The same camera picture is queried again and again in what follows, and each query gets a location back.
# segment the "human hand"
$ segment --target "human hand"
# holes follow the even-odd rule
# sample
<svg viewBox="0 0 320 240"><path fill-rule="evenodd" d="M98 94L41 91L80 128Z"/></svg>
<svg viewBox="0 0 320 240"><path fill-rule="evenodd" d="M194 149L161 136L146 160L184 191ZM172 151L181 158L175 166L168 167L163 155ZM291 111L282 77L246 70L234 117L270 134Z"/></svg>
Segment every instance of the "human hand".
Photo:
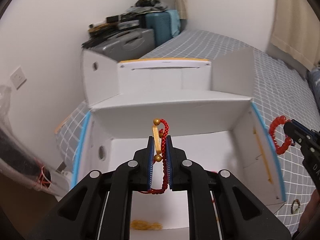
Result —
<svg viewBox="0 0 320 240"><path fill-rule="evenodd" d="M301 232L307 226L307 224L310 222L310 220L313 218L319 204L320 204L319 192L317 190L315 190L311 196L311 199L310 199L308 205L306 206L306 208L300 218L300 223L299 223L299 227L298 227L299 232Z"/></svg>

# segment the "blue tape edge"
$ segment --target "blue tape edge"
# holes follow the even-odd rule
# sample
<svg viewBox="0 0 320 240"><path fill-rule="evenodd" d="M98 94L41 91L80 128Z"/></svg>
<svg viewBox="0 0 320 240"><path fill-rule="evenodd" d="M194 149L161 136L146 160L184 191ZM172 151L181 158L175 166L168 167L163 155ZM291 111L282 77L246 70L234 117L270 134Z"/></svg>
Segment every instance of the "blue tape edge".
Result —
<svg viewBox="0 0 320 240"><path fill-rule="evenodd" d="M80 134L80 140L79 140L78 148L76 151L75 160L73 162L72 180L71 180L70 190L77 184L77 181L78 181L78 172L79 172L80 160L81 160L81 155L82 155L82 147L83 147L85 135L87 133L87 127L88 127L88 123L90 120L90 116L91 116L91 112L89 111L89 112L87 112L87 114L84 117L82 130L81 130L81 134Z"/></svg>
<svg viewBox="0 0 320 240"><path fill-rule="evenodd" d="M278 173L278 178L279 178L279 183L280 183L280 188L281 188L281 198L282 198L282 201L286 201L284 181L283 181L283 177L282 177L282 172L281 172L281 168L280 168L278 155L276 153L276 147L275 147L275 145L274 145L274 143L273 143L273 141L271 139L271 136L269 135L269 133L268 133L268 131L266 129L266 124L263 121L262 116L260 115L259 109L257 108L256 104L254 102L251 102L251 106L252 106L256 116L258 117L258 119L260 121L260 124L263 127L263 131L264 131L265 136L268 139L268 143L269 143L269 146L270 146L270 149L271 149L271 152L272 152L272 156L273 156L273 159L275 161L276 168L277 168L277 173Z"/></svg>

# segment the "blue gripper pad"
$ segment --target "blue gripper pad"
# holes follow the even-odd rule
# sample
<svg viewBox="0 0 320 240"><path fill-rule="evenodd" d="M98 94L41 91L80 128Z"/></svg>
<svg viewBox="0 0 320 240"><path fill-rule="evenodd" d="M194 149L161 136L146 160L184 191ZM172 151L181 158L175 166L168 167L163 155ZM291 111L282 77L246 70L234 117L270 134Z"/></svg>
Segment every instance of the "blue gripper pad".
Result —
<svg viewBox="0 0 320 240"><path fill-rule="evenodd" d="M172 187L172 161L171 161L170 147L169 147L168 138L166 138L165 146L166 146L168 183L169 183L169 188L171 189L171 187Z"/></svg>
<svg viewBox="0 0 320 240"><path fill-rule="evenodd" d="M152 174L153 174L153 156L155 155L155 139L152 138L151 145L152 147L150 148L149 152L149 161L148 161L148 174L147 174L147 184L148 184L148 190L151 189L151 184L152 184Z"/></svg>

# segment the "hole in cardboard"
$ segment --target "hole in cardboard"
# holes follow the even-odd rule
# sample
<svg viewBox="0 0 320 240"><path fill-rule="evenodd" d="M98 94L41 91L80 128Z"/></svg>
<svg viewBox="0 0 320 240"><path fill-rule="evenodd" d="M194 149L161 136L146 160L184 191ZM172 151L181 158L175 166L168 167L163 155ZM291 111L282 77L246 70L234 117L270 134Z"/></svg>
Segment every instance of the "hole in cardboard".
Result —
<svg viewBox="0 0 320 240"><path fill-rule="evenodd" d="M99 159L104 161L106 159L106 149L104 146L100 146L99 147L99 151L98 151L98 156L99 156Z"/></svg>
<svg viewBox="0 0 320 240"><path fill-rule="evenodd" d="M93 71L96 71L98 69L98 62L93 63L92 68L93 68Z"/></svg>

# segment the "small bracelet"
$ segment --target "small bracelet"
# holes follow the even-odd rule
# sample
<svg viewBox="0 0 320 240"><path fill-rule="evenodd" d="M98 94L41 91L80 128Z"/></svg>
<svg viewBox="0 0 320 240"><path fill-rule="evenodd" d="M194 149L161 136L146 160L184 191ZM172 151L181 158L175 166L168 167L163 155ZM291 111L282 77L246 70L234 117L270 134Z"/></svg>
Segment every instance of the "small bracelet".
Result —
<svg viewBox="0 0 320 240"><path fill-rule="evenodd" d="M294 207L294 204L295 204L295 203L298 204L298 207L297 207L295 210L293 210L293 207ZM299 201L298 199L295 199L295 200L292 202L292 205L291 205L291 214L292 214L292 215L296 214L296 213L298 212L298 210L300 209L300 206L301 206L300 201Z"/></svg>
<svg viewBox="0 0 320 240"><path fill-rule="evenodd" d="M281 125L285 124L286 122L290 122L290 120L287 120L287 118L284 115L278 116L276 119L274 119L270 125L269 128L269 134L272 137L273 143L276 147L276 153L278 155L284 154L286 150L289 148L289 146L292 144L292 140L290 137L286 136L284 143L279 146L276 140L275 130L276 128Z"/></svg>

